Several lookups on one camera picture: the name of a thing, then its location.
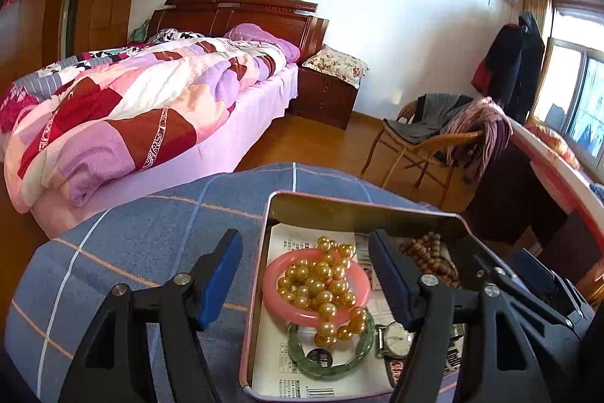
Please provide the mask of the silver wrist watch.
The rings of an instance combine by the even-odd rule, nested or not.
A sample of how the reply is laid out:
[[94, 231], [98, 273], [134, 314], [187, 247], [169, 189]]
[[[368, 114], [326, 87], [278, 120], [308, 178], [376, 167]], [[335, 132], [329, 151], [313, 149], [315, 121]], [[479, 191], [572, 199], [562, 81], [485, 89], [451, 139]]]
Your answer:
[[[448, 364], [456, 365], [461, 363], [465, 333], [465, 324], [453, 324], [450, 333], [450, 345], [448, 345], [447, 349]], [[412, 332], [407, 331], [400, 323], [393, 321], [388, 325], [377, 324], [376, 334], [376, 355], [378, 358], [386, 356], [397, 360], [407, 358], [414, 341], [414, 334]]]

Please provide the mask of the green jade bangle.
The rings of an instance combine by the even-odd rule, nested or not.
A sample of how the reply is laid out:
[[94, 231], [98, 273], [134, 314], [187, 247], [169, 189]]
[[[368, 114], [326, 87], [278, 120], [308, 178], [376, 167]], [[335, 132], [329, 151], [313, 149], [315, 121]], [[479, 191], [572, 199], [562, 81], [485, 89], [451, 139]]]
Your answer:
[[339, 380], [356, 370], [370, 355], [376, 339], [376, 324], [373, 315], [367, 308], [362, 309], [365, 315], [365, 328], [357, 337], [356, 346], [352, 351], [345, 352], [346, 360], [337, 363], [334, 359], [334, 347], [315, 347], [306, 350], [299, 337], [298, 324], [290, 323], [287, 329], [288, 353], [292, 363], [299, 372], [313, 380]]

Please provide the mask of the floral cushion on nightstand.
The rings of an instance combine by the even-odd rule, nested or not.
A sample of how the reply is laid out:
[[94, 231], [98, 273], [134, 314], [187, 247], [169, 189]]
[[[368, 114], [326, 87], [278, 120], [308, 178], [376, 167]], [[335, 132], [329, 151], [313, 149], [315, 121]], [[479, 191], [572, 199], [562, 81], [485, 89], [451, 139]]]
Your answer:
[[335, 50], [325, 44], [322, 49], [302, 63], [303, 68], [312, 69], [323, 75], [343, 81], [355, 89], [368, 72], [368, 65], [349, 54]]

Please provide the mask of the clothes draped on chair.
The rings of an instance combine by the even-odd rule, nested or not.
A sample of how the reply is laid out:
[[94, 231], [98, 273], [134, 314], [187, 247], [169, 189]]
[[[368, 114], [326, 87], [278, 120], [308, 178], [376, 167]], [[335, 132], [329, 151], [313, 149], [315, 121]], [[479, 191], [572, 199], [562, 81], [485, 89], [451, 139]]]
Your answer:
[[418, 143], [436, 134], [482, 131], [483, 137], [472, 146], [448, 150], [446, 156], [464, 159], [472, 156], [465, 174], [468, 183], [478, 183], [499, 159], [513, 134], [503, 110], [489, 97], [471, 98], [462, 94], [426, 93], [419, 97], [418, 113], [403, 126], [393, 124], [403, 137]]

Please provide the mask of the dark wooden nightstand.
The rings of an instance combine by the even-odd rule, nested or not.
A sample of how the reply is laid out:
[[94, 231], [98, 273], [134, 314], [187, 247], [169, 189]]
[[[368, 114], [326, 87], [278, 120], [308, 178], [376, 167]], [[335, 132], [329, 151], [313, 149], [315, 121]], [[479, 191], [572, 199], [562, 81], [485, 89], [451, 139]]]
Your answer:
[[348, 126], [358, 90], [347, 82], [301, 66], [291, 113], [342, 130]]

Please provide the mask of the blue plaid tablecloth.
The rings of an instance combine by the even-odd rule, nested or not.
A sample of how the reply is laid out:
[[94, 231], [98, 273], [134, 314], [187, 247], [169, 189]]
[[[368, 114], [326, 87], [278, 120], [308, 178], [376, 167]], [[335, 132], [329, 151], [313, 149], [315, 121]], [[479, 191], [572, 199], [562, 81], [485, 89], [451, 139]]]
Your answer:
[[217, 174], [109, 208], [40, 246], [13, 296], [4, 346], [33, 394], [59, 400], [77, 348], [113, 286], [162, 286], [235, 229], [243, 257], [200, 342], [220, 399], [258, 402], [240, 385], [240, 360], [266, 208], [279, 191], [437, 212], [338, 171], [296, 163]]

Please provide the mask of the hanging dark coats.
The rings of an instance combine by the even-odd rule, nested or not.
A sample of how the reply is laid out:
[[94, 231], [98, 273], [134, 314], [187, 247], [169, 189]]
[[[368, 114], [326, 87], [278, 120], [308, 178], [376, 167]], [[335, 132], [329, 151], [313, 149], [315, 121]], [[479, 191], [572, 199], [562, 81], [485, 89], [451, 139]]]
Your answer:
[[535, 103], [544, 55], [545, 43], [535, 17], [523, 11], [517, 23], [501, 27], [471, 84], [523, 125]]

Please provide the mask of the purple pillow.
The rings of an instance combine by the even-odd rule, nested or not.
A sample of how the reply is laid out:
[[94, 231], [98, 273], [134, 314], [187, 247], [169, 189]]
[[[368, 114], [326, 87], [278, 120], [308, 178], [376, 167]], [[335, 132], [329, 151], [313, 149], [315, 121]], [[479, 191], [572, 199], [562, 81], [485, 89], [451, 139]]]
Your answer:
[[276, 45], [282, 49], [288, 62], [297, 62], [301, 55], [300, 49], [296, 45], [285, 39], [273, 36], [254, 23], [240, 23], [230, 29], [224, 36], [226, 39], [232, 41], [265, 42]]

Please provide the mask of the wooden headboard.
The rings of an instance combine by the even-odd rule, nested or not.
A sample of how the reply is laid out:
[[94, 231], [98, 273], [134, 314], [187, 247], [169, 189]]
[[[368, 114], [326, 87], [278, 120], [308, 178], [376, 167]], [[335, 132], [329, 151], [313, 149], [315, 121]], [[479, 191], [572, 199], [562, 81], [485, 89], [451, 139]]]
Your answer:
[[316, 9], [301, 0], [166, 0], [151, 16], [148, 36], [173, 28], [222, 37], [241, 23], [254, 23], [296, 45], [303, 62], [322, 49], [329, 26]]

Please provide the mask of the bed with patchwork quilt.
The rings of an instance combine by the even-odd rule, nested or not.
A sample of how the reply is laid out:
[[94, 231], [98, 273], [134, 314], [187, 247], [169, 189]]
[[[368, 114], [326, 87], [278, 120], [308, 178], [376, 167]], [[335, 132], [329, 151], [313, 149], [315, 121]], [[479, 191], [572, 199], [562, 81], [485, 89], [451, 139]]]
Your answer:
[[56, 237], [115, 205], [232, 172], [295, 98], [297, 62], [270, 43], [165, 29], [20, 78], [1, 101], [13, 208]]

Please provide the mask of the pink bangle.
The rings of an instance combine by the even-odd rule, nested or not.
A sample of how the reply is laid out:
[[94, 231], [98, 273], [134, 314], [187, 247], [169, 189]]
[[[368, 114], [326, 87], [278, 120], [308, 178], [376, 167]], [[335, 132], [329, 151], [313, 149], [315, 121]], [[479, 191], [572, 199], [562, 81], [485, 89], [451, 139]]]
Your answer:
[[262, 280], [265, 308], [293, 324], [318, 327], [351, 321], [368, 306], [371, 285], [356, 262], [322, 250], [291, 250], [268, 264]]

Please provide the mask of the window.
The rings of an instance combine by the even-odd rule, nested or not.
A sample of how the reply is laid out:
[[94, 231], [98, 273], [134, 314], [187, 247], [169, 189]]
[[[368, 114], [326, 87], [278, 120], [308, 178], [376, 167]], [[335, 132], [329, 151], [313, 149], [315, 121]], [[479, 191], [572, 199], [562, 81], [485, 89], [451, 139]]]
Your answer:
[[554, 9], [531, 117], [558, 132], [585, 167], [603, 172], [603, 14]]

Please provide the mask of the wicker chair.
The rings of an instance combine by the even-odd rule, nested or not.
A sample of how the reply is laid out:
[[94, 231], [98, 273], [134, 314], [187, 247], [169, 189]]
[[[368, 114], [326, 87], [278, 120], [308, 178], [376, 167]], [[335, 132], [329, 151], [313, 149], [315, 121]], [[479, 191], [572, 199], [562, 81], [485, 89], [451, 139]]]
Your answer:
[[402, 134], [395, 130], [393, 124], [401, 124], [405, 120], [403, 126], [410, 124], [410, 121], [418, 113], [420, 99], [407, 103], [398, 113], [395, 120], [383, 120], [382, 129], [371, 144], [368, 157], [361, 168], [358, 177], [363, 178], [365, 172], [373, 160], [376, 148], [379, 144], [393, 150], [396, 157], [393, 163], [386, 171], [380, 187], [385, 189], [387, 183], [392, 177], [394, 170], [402, 159], [408, 161], [408, 165], [404, 169], [418, 168], [421, 170], [420, 176], [414, 183], [415, 188], [419, 188], [423, 179], [428, 176], [442, 188], [438, 206], [442, 208], [450, 190], [450, 183], [453, 180], [453, 172], [459, 166], [461, 157], [452, 156], [448, 159], [446, 152], [451, 150], [455, 152], [457, 148], [464, 149], [476, 144], [482, 137], [482, 131], [465, 132], [458, 134], [436, 134], [428, 137], [421, 142], [414, 143], [403, 137]]

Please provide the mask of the dark wooden desk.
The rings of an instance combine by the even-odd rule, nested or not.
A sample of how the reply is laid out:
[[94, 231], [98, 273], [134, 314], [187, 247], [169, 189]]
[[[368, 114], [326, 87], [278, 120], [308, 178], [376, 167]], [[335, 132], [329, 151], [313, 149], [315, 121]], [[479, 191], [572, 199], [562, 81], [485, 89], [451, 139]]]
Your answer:
[[474, 235], [504, 257], [524, 247], [603, 301], [603, 201], [584, 173], [517, 122], [462, 216]]

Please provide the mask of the pink tin box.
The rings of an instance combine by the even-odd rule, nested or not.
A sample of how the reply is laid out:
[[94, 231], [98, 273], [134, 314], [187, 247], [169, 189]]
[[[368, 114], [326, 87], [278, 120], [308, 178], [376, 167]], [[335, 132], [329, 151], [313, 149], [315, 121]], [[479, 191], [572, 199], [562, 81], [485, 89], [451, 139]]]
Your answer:
[[420, 241], [426, 273], [459, 281], [469, 231], [440, 212], [279, 191], [269, 198], [253, 274], [240, 385], [258, 402], [382, 402], [413, 336], [395, 322], [371, 264], [383, 229], [400, 252]]

